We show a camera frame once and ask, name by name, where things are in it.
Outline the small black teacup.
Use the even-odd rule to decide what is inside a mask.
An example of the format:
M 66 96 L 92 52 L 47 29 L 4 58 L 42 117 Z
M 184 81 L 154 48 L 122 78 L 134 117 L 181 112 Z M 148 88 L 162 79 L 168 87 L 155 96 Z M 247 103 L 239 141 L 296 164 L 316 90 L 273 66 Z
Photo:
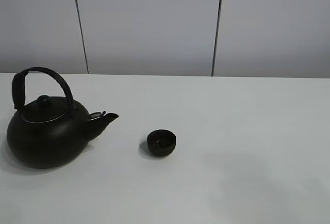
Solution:
M 146 142 L 151 155 L 165 157 L 174 151 L 176 136 L 169 130 L 154 130 L 148 134 Z

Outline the black teapot with handle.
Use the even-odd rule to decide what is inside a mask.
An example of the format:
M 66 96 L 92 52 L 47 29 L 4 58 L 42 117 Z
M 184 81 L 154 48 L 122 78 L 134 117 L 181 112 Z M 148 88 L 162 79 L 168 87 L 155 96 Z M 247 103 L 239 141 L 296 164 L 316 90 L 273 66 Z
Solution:
M 64 96 L 41 95 L 26 104 L 25 78 L 31 71 L 52 77 Z M 49 169 L 73 161 L 119 117 L 106 111 L 89 113 L 74 100 L 64 78 L 49 68 L 32 67 L 15 74 L 11 89 L 16 112 L 7 127 L 7 144 L 14 158 L 30 168 Z

